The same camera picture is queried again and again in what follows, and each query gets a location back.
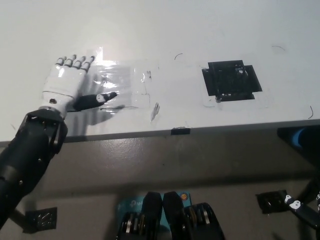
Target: robotic hand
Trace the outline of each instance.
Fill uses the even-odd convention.
[[[0,154],[0,229],[21,199],[44,175],[67,136],[67,109],[95,108],[111,100],[115,92],[80,96],[80,89],[94,56],[61,57],[52,67],[38,110],[27,113],[14,139]]]
[[[67,109],[72,106],[76,111],[96,108],[113,99],[115,92],[80,96],[82,87],[94,56],[77,59],[76,55],[70,58],[60,57],[52,67],[42,91],[43,102],[40,109],[58,111],[65,119]]]

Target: white robotic fingers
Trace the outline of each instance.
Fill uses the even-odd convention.
[[[67,107],[80,97],[80,89],[94,60],[94,56],[77,58],[75,54],[58,58],[46,79],[40,107],[57,110],[65,118]]]
[[[59,57],[58,60],[56,61],[56,65],[59,65],[59,66],[62,66],[65,62],[65,60],[67,59],[66,56],[63,56],[63,57]]]
[[[86,60],[85,56],[82,56],[80,59],[77,59],[73,62],[72,67],[76,69],[80,69],[82,63]]]
[[[68,66],[69,68],[72,66],[72,64],[74,63],[74,60],[77,58],[77,55],[72,55],[70,58],[68,58],[65,62],[64,62],[64,66]]]

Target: white table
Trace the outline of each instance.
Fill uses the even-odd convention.
[[[2,1],[0,144],[38,109],[58,57],[98,49],[101,61],[156,63],[149,106],[70,113],[67,141],[319,124],[319,9],[318,0]],[[253,65],[262,93],[205,106],[201,67],[230,60]]]

